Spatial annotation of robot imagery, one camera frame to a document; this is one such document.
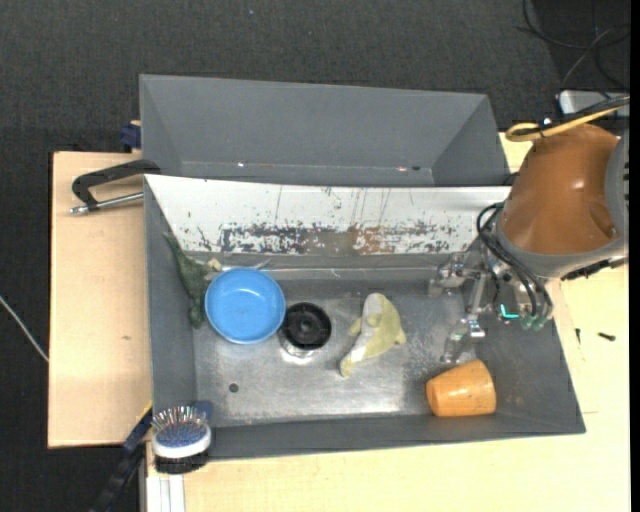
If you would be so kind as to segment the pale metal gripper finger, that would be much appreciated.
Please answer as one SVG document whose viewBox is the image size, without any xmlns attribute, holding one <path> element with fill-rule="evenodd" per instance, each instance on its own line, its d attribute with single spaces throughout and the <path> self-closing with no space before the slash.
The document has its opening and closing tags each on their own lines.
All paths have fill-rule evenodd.
<svg viewBox="0 0 640 512">
<path fill-rule="evenodd" d="M 457 363 L 473 343 L 485 337 L 486 331 L 481 327 L 477 316 L 461 318 L 448 334 L 440 361 L 447 364 Z"/>
<path fill-rule="evenodd" d="M 444 263 L 436 267 L 435 275 L 429 280 L 428 295 L 438 297 L 446 290 L 457 289 L 468 280 L 481 277 L 481 263 L 470 253 L 454 253 Z"/>
</svg>

